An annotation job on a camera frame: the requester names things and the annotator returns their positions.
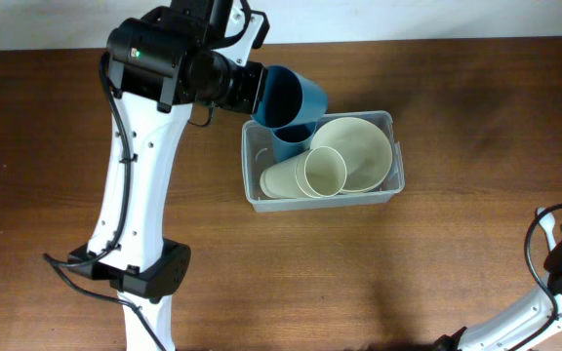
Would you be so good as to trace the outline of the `blue cup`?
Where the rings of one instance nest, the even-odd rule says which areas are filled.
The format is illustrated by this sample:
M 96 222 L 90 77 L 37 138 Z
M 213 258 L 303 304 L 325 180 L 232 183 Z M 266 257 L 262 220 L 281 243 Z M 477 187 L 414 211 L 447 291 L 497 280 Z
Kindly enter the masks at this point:
M 315 122 L 327 108 L 328 96 L 319 85 L 287 67 L 271 65 L 252 119 L 265 128 L 279 130 Z
M 276 163 L 295 157 L 306 151 L 316 131 L 316 122 L 275 130 L 272 133 L 272 150 Z

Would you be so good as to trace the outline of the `cream cup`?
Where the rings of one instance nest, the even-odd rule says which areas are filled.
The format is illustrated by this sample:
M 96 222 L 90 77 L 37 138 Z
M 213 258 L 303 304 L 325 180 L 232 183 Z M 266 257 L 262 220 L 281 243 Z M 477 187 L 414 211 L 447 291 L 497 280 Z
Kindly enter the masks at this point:
M 340 153 L 320 146 L 299 156 L 296 171 L 299 189 L 309 198 L 328 198 L 341 192 L 347 168 Z
M 264 170 L 260 177 L 262 192 L 272 199 L 304 198 L 297 181 L 299 156 L 275 164 Z

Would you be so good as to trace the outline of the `cream bowl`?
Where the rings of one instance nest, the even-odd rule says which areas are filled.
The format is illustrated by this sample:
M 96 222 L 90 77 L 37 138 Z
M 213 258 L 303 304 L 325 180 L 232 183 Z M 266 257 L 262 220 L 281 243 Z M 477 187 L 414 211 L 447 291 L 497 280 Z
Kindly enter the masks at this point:
M 342 117 L 317 130 L 311 147 L 328 146 L 342 156 L 347 178 L 341 192 L 364 193 L 375 189 L 393 164 L 389 138 L 375 124 L 357 117 Z

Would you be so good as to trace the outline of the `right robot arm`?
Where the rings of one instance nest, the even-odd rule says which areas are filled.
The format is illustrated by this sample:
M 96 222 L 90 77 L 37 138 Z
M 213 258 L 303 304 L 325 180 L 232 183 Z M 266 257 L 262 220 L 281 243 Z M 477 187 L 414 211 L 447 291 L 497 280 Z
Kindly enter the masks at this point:
M 539 288 L 510 305 L 494 318 L 463 327 L 452 335 L 442 335 L 435 350 L 529 350 L 562 332 L 562 241 L 549 253 L 543 264 L 548 276 L 543 280 L 558 306 L 553 317 L 552 303 Z

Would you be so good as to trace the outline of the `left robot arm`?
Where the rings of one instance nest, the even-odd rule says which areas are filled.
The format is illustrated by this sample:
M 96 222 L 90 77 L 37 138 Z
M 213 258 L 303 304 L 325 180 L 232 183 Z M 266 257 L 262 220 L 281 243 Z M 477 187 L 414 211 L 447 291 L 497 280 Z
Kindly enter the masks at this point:
M 174 1 L 108 36 L 100 81 L 112 136 L 100 216 L 65 266 L 115 290 L 131 350 L 175 346 L 172 297 L 191 250 L 165 238 L 162 225 L 178 144 L 195 106 L 257 111 L 267 71 L 249 54 L 268 29 L 266 14 L 245 1 Z

